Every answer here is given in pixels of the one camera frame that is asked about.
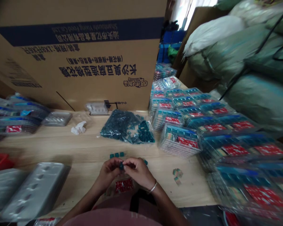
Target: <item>wooden table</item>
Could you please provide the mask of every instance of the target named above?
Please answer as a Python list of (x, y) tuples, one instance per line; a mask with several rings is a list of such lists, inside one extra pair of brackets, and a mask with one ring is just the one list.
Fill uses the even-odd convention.
[[(147, 116), (147, 112), (135, 112)], [(64, 216), (90, 189), (104, 161), (111, 153), (125, 152), (125, 157), (141, 157), (177, 207), (215, 205), (205, 174), (195, 156), (182, 159), (153, 145), (133, 145), (119, 140), (98, 137), (109, 116), (89, 116), (73, 112), (66, 127), (41, 126), (34, 135), (7, 137), (0, 142), (0, 153), (8, 153), (16, 160), (16, 168), (33, 170), (39, 162), (60, 162), (71, 171), (55, 203), (46, 217)], [(86, 132), (78, 136), (70, 132), (76, 123), (87, 119)], [(180, 186), (174, 181), (173, 169), (184, 173)]]

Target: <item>blue stripe on box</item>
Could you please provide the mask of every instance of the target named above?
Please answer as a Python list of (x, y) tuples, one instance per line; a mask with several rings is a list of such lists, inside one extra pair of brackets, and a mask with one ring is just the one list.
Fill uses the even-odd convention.
[(163, 17), (0, 27), (13, 46), (159, 39)]

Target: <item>stack of plastic trays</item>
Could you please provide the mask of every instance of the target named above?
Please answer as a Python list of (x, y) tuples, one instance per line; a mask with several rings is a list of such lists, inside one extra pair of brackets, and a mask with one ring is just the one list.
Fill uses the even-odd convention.
[(283, 191), (283, 161), (258, 161), (254, 166), (261, 169)]
[(20, 111), (20, 116), (31, 116), (38, 120), (43, 120), (50, 113), (47, 107), (36, 102), (14, 103), (14, 109)]
[(175, 76), (164, 78), (163, 82), (166, 85), (167, 89), (176, 89), (181, 85), (180, 81)]
[(197, 88), (190, 88), (190, 89), (185, 89), (185, 93), (186, 95), (194, 96), (197, 94), (201, 94), (202, 92)]
[(252, 133), (260, 129), (260, 126), (253, 120), (242, 114), (232, 114), (218, 117), (218, 120), (225, 124), (225, 127), (233, 132)]
[(160, 148), (170, 154), (189, 158), (201, 151), (196, 130), (166, 124), (161, 134)]
[(28, 175), (2, 212), (8, 222), (30, 221), (49, 213), (63, 187), (70, 167), (43, 162)]
[(178, 110), (184, 117), (185, 120), (185, 126), (189, 123), (191, 119), (200, 118), (205, 116), (205, 114), (202, 112), (202, 110), (195, 106), (195, 107), (187, 107), (182, 108)]
[(232, 114), (235, 113), (235, 110), (232, 109), (227, 104), (222, 102), (215, 102), (211, 104), (203, 104), (200, 106), (201, 110), (203, 110), (207, 115), (219, 116), (224, 114)]
[(251, 146), (254, 160), (273, 160), (283, 158), (283, 144), (265, 132), (236, 135), (236, 138)]
[(0, 211), (3, 210), (26, 177), (27, 172), (19, 169), (0, 171)]
[(177, 111), (158, 108), (154, 116), (153, 129), (160, 132), (166, 123), (183, 126), (182, 114)]
[(177, 70), (171, 68), (171, 67), (164, 67), (164, 68), (159, 68), (155, 69), (154, 72), (154, 81), (157, 81), (162, 78), (167, 78), (170, 76), (175, 76), (177, 73)]
[(72, 114), (68, 112), (51, 112), (43, 121), (44, 126), (67, 126)]
[(202, 117), (189, 119), (187, 127), (196, 129), (202, 136), (215, 136), (230, 133), (225, 125), (215, 117)]
[(262, 171), (222, 164), (216, 169), (208, 182), (223, 210), (283, 224), (283, 193)]
[(166, 91), (166, 97), (181, 97), (185, 96), (185, 93), (182, 89), (170, 89)]
[(30, 116), (0, 117), (0, 135), (33, 134), (40, 121)]
[(189, 107), (196, 106), (195, 101), (190, 96), (173, 98), (173, 102), (175, 104), (176, 109), (189, 108)]
[(218, 102), (215, 97), (208, 93), (193, 95), (193, 99), (198, 105)]
[(212, 162), (208, 162), (209, 165), (217, 162), (242, 164), (254, 158), (252, 148), (231, 134), (204, 137), (201, 143), (206, 160), (212, 160)]
[(174, 103), (172, 98), (152, 98), (150, 100), (149, 115), (153, 115), (157, 108), (173, 109)]

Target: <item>red basket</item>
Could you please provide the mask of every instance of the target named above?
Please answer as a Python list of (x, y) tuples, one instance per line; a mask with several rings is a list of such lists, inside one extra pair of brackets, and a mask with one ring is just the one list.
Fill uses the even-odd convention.
[(8, 159), (8, 154), (0, 154), (0, 170), (12, 168), (14, 163)]

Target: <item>stack of packaged products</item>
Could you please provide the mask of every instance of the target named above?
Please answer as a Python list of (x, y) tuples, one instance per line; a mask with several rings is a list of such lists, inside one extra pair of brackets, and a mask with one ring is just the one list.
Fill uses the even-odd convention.
[(33, 134), (50, 110), (16, 93), (0, 98), (0, 136)]

